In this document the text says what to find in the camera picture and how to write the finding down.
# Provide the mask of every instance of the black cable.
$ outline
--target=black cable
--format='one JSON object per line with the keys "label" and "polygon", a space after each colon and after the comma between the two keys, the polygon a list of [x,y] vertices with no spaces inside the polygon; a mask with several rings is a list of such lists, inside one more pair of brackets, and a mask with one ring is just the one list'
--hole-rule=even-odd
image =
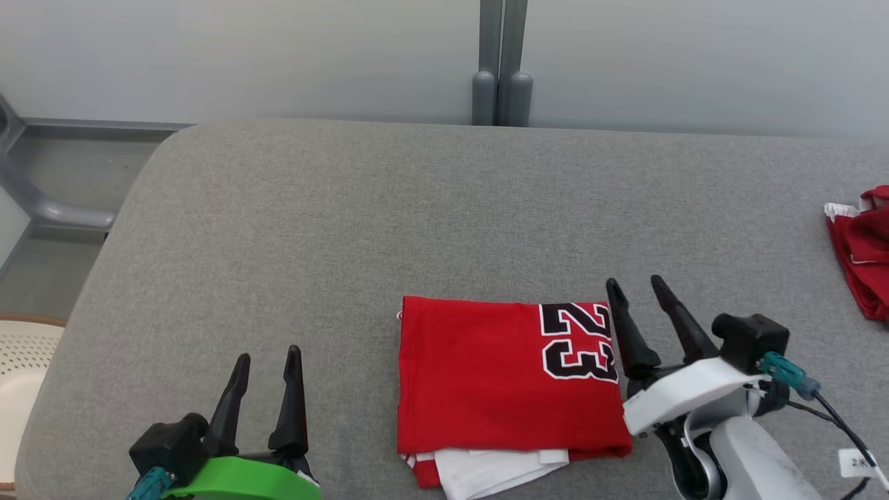
{"label": "black cable", "polygon": [[[819,402],[821,402],[821,400],[824,399],[824,398],[823,398],[823,396],[821,396],[820,394],[818,394],[818,396],[816,396],[816,398],[819,398],[819,397],[820,397]],[[812,414],[812,415],[817,416],[817,417],[820,418],[821,420],[825,420],[825,421],[827,421],[827,422],[833,423],[836,427],[839,427],[840,429],[843,429],[843,426],[839,424],[839,421],[835,420],[835,419],[834,419],[832,416],[830,416],[830,415],[827,415],[827,414],[825,414],[825,413],[822,413],[822,412],[816,410],[815,408],[808,407],[808,406],[806,406],[806,405],[801,405],[801,404],[799,404],[799,403],[797,403],[797,402],[795,402],[795,401],[788,401],[788,402],[787,402],[787,406],[789,406],[789,407],[793,407],[793,408],[796,408],[796,409],[803,410],[803,411],[805,411],[805,412],[807,412],[807,413],[810,413],[810,414]],[[845,425],[846,429],[848,429],[849,426],[846,425],[845,422],[843,422],[843,425]],[[843,495],[839,500],[852,500],[852,499],[855,498],[860,492],[864,491],[864,488],[866,488],[866,487],[868,486],[868,481],[870,481],[870,478],[864,478],[864,479],[862,479],[861,482],[858,483],[858,486],[856,486],[855,488],[853,488],[852,491],[850,491],[849,493],[846,493],[845,495]]]}
{"label": "black cable", "polygon": [[863,480],[861,480],[860,483],[858,483],[858,486],[856,486],[849,493],[846,493],[845,496],[843,496],[839,500],[852,500],[856,495],[864,491],[864,488],[868,486],[868,481],[870,481],[870,478],[864,478]]}
{"label": "black cable", "polygon": [[840,431],[845,432],[846,436],[849,436],[849,439],[852,440],[852,443],[855,444],[855,447],[858,448],[858,451],[864,456],[864,459],[868,461],[871,467],[877,467],[877,461],[874,460],[873,456],[870,456],[870,452],[868,451],[867,445],[864,444],[864,441],[858,437],[852,429],[849,428],[849,425],[843,420],[843,417],[837,413],[835,409],[824,399],[824,396],[821,396],[821,393],[818,391],[812,391],[812,395],[818,400],[819,403],[824,407],[824,409],[828,410],[830,416],[833,417],[837,427],[840,428]]}
{"label": "black cable", "polygon": [[806,405],[801,405],[801,404],[799,404],[799,403],[797,403],[797,402],[795,402],[795,401],[788,401],[788,402],[787,402],[787,406],[789,406],[789,407],[794,407],[794,408],[796,408],[796,409],[798,409],[798,410],[803,410],[803,411],[805,411],[805,412],[809,412],[809,413],[811,413],[812,415],[817,416],[817,417],[820,418],[821,420],[826,420],[826,421],[828,421],[828,422],[830,422],[830,423],[833,423],[833,424],[836,425],[837,427],[839,426],[839,425],[837,424],[837,421],[834,420],[832,416],[830,416],[830,415],[828,415],[828,414],[826,414],[826,413],[822,413],[822,412],[816,410],[815,408],[808,407],[808,406],[806,406]]}

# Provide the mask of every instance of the metal frame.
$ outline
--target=metal frame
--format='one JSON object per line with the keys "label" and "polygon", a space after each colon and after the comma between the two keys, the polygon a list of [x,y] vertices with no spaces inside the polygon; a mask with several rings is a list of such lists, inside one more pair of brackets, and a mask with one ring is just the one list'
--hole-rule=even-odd
{"label": "metal frame", "polygon": [[0,187],[18,203],[37,226],[108,232],[117,212],[61,203],[42,192],[9,157],[9,150],[25,130],[8,102],[0,95],[0,113],[6,127],[0,131]]}
{"label": "metal frame", "polygon": [[497,125],[528,126],[533,78],[522,71],[522,43],[528,0],[506,0],[503,10]]}
{"label": "metal frame", "polygon": [[171,124],[157,122],[118,122],[107,120],[70,120],[65,118],[20,118],[27,128],[57,128],[67,130],[84,130],[103,129],[103,130],[129,130],[135,133],[146,131],[157,132],[178,132],[180,130],[194,126],[195,124]]}
{"label": "metal frame", "polygon": [[503,0],[481,0],[478,18],[478,72],[472,77],[472,125],[494,125],[502,21]]}

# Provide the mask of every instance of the teal cable connector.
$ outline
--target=teal cable connector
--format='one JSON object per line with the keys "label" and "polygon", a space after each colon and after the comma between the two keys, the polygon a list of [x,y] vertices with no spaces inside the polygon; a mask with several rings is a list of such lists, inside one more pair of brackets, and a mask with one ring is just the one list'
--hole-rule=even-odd
{"label": "teal cable connector", "polygon": [[821,388],[821,383],[811,376],[806,376],[803,368],[794,365],[777,352],[767,352],[759,365],[764,374],[789,385],[806,401],[815,399],[814,393]]}
{"label": "teal cable connector", "polygon": [[160,500],[170,489],[176,476],[161,469],[152,467],[145,476],[136,483],[126,500]]}

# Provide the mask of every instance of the gray fabric surface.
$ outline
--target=gray fabric surface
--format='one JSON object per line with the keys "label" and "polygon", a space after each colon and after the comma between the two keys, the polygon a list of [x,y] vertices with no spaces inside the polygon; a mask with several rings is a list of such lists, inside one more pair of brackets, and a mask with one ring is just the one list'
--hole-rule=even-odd
{"label": "gray fabric surface", "polygon": [[[61,340],[21,447],[21,497],[123,498],[129,446],[154,422],[209,416],[243,351],[237,443],[261,451],[290,343],[325,498],[444,497],[395,454],[402,295],[601,300],[616,277],[649,343],[679,361],[652,273],[706,325],[728,311],[789,327],[789,357],[889,463],[889,330],[856,307],[822,213],[888,182],[887,161],[876,140],[333,121],[177,133],[136,181]],[[853,486],[839,431],[794,409],[764,425],[825,498]],[[648,439],[498,496],[557,497],[677,495]]]}

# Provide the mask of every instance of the folded red jersey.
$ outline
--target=folded red jersey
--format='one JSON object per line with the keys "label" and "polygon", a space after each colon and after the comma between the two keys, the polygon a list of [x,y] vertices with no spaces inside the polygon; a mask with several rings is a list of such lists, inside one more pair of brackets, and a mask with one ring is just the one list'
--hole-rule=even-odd
{"label": "folded red jersey", "polygon": [[397,451],[565,448],[624,456],[605,302],[491,303],[405,297]]}

